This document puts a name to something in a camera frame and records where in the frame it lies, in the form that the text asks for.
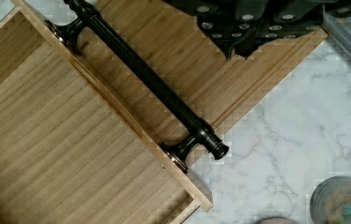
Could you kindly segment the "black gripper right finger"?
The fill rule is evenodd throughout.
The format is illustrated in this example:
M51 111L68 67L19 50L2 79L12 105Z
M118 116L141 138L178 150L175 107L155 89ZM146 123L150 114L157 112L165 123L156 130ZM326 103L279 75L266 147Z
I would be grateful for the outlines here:
M322 22L318 0L235 0L234 18L245 30L234 52L247 58L277 38L296 38L313 32Z

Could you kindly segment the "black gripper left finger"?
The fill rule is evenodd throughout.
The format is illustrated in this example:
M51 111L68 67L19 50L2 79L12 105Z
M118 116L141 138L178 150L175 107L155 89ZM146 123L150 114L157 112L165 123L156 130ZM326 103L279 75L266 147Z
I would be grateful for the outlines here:
M207 0L195 7L198 25L222 51L248 58L257 48L255 39L263 23L263 0Z

